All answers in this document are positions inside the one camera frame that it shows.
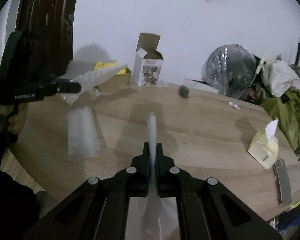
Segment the left hand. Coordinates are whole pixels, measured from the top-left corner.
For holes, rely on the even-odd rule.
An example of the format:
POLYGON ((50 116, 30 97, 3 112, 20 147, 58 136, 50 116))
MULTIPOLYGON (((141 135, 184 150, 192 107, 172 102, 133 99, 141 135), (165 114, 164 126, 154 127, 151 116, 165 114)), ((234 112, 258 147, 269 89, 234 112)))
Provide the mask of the left hand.
POLYGON ((29 103, 0 105, 0 136, 9 144, 18 140, 18 135, 25 126, 29 106, 29 103))

